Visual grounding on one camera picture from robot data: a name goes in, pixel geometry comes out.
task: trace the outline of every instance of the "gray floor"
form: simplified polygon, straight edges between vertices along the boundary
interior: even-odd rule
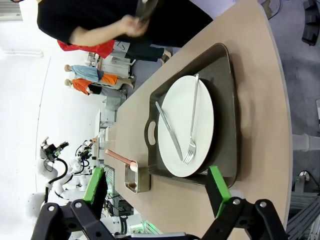
[[[192,2],[215,18],[231,7],[236,0],[192,0]],[[279,0],[271,0],[270,8],[275,13],[279,8]],[[316,46],[309,46],[301,41],[305,22],[303,1],[281,0],[279,13],[269,22],[287,84],[292,131],[294,134],[306,133],[320,137],[315,102],[320,99],[320,40]],[[133,74],[137,76],[135,90],[160,66],[160,62],[137,61],[132,68]],[[319,182],[319,151],[293,153],[293,176],[302,170],[310,171]],[[310,183],[308,190],[312,191],[314,188],[315,185]]]

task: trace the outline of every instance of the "blue shirt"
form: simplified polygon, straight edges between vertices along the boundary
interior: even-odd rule
[[[74,65],[71,69],[77,79],[85,79],[94,83],[99,82],[98,70],[96,67]]]

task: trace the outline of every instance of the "silver fork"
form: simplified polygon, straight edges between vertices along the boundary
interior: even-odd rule
[[[183,159],[185,164],[189,164],[196,154],[196,144],[192,139],[192,132],[194,129],[195,121],[195,112],[196,112],[196,103],[197,103],[197,94],[198,94],[198,84],[199,84],[199,74],[195,75],[195,88],[194,88],[194,99],[193,99],[193,110],[192,110],[192,119],[191,119],[191,130],[190,130],[190,143],[188,151]]]

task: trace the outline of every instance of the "tray handle hole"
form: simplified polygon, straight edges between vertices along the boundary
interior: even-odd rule
[[[156,128],[156,122],[155,121],[150,122],[148,127],[148,141],[149,141],[149,144],[152,146],[156,144],[155,128]]]

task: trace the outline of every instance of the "green gripper pad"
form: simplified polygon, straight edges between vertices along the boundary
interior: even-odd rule
[[[105,171],[101,167],[96,167],[82,199],[90,205],[91,210],[98,219],[101,217],[107,191],[108,184]]]
[[[224,204],[231,198],[228,187],[217,166],[210,166],[206,177],[205,189],[208,194],[213,214],[219,217]]]

